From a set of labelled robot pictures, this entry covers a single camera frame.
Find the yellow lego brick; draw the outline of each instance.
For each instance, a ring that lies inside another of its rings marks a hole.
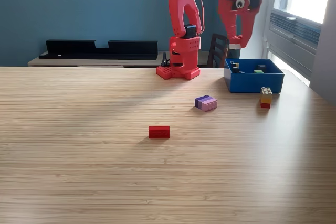
[[[269,98],[269,97],[260,97],[261,99],[261,103],[267,103],[267,104],[272,104],[272,97]]]

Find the black object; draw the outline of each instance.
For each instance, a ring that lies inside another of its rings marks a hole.
[[[266,65],[258,65],[256,70],[261,70],[262,72],[266,73],[267,66]]]
[[[186,33],[182,37],[183,39],[191,39],[197,36],[197,26],[196,25],[185,25]]]
[[[156,60],[157,41],[109,41],[97,48],[95,40],[47,40],[40,59]]]
[[[250,4],[248,6],[249,10],[253,10],[255,8],[259,8],[261,5],[261,0],[250,0]]]
[[[233,73],[240,73],[240,68],[239,67],[233,67],[232,72]]]
[[[170,61],[170,59],[167,60],[167,54],[166,54],[166,52],[164,52],[163,55],[162,55],[161,66],[162,67],[169,67],[170,66],[169,61]]]

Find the red lego brick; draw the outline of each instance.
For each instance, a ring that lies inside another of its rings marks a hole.
[[[149,138],[170,138],[169,126],[150,126]]]
[[[261,102],[261,98],[259,99],[259,102],[260,102],[260,106],[261,106],[263,109],[270,109],[270,108],[271,108],[271,104],[269,104],[269,103],[262,103],[262,102]]]

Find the stacked lego bricks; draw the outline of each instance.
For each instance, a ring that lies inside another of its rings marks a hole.
[[[260,106],[264,109],[271,108],[272,104],[272,91],[270,88],[261,88]]]
[[[195,99],[195,107],[203,111],[214,110],[218,107],[218,101],[208,95]]]

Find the purple lego brick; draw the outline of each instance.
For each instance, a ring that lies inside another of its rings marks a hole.
[[[208,98],[208,97],[210,97],[210,96],[205,95],[205,96],[203,96],[203,97],[196,98],[196,99],[195,99],[195,107],[198,108],[198,101],[199,101],[199,100],[202,100],[202,99],[204,99],[204,98]]]
[[[211,100],[211,99],[213,99],[212,97],[207,97],[207,98],[203,98],[203,99],[201,99],[201,100],[199,100],[198,101],[198,108],[201,110],[201,108],[202,108],[202,103],[204,103],[204,102],[206,102],[206,101],[208,101],[208,100]]]
[[[205,102],[202,103],[202,110],[203,111],[209,111],[209,110],[213,110],[215,108],[218,107],[218,101],[214,98],[207,100]]]

